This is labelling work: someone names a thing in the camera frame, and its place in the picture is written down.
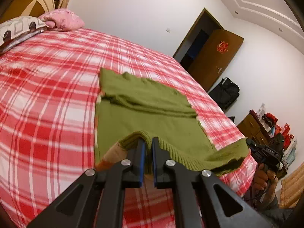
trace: wooden cabinet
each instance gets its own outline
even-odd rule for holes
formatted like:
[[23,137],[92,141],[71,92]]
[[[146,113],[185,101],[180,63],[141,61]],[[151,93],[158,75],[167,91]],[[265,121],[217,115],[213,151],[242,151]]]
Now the wooden cabinet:
[[254,140],[256,143],[269,145],[271,138],[254,111],[250,111],[237,128],[245,137]]

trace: door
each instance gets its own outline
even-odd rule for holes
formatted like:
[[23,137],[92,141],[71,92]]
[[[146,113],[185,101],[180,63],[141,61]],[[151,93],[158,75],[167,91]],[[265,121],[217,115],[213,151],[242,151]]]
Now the door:
[[237,53],[244,39],[224,29],[214,30],[188,69],[188,73],[209,91]]

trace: red bag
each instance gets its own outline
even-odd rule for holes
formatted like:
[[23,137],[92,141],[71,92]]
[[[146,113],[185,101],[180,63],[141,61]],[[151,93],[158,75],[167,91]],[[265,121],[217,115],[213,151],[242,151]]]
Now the red bag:
[[281,131],[281,134],[285,137],[289,133],[289,131],[290,131],[290,126],[286,123]]
[[271,113],[266,113],[266,116],[268,117],[269,120],[272,121],[273,124],[277,124],[278,119]]
[[286,150],[289,145],[291,144],[291,141],[293,140],[294,136],[292,134],[288,134],[287,136],[285,136],[285,140],[284,140],[284,150]]
[[275,127],[275,135],[277,135],[278,133],[280,133],[281,130],[282,130],[282,128],[281,128],[278,124],[276,124],[276,127]]

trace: black backpack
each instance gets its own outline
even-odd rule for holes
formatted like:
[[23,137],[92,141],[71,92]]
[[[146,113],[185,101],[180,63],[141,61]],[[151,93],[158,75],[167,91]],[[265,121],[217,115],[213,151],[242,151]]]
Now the black backpack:
[[209,95],[225,111],[238,98],[240,88],[229,78],[224,78],[213,88]]

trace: patterned pillow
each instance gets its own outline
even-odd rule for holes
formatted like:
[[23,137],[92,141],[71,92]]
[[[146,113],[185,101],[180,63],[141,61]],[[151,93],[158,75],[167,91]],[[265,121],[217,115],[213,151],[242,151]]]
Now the patterned pillow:
[[32,16],[21,16],[3,22],[0,24],[0,54],[46,29],[44,22]]

